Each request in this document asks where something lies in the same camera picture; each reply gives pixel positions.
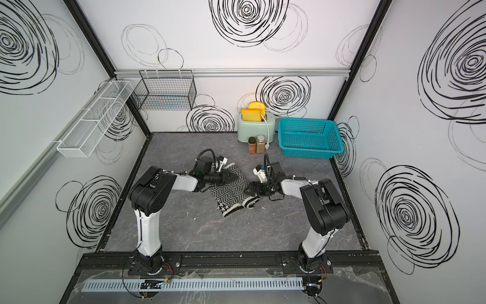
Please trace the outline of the black white knitted scarf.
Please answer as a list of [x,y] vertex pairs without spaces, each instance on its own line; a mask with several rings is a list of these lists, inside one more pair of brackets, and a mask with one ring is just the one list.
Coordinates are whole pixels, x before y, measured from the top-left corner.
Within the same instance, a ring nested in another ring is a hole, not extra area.
[[257,195],[247,195],[244,190],[249,186],[249,182],[235,164],[227,165],[224,170],[236,175],[236,180],[229,184],[213,186],[211,194],[216,201],[217,207],[224,217],[240,209],[253,209],[260,200]]

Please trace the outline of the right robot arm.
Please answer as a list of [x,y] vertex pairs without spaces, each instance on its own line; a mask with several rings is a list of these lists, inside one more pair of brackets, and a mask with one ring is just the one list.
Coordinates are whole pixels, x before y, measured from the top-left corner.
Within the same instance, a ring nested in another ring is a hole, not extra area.
[[249,196],[279,201],[291,196],[303,202],[310,230],[299,245],[297,261],[302,271],[313,272],[321,267],[330,240],[350,220],[351,215],[342,196],[330,179],[312,181],[284,173],[279,162],[272,163],[267,153],[263,165],[254,169],[258,181],[244,190]]

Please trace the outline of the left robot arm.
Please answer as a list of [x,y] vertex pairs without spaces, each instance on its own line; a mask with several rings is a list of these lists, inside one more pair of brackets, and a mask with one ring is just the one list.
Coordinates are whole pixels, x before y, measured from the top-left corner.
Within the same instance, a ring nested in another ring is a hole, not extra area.
[[226,162],[225,157],[216,157],[212,149],[205,149],[188,172],[174,172],[153,165],[134,183],[129,200],[137,218],[135,259],[149,275],[156,275],[163,268],[159,218],[171,191],[198,193],[211,186],[231,184],[238,180],[238,175],[224,168]]

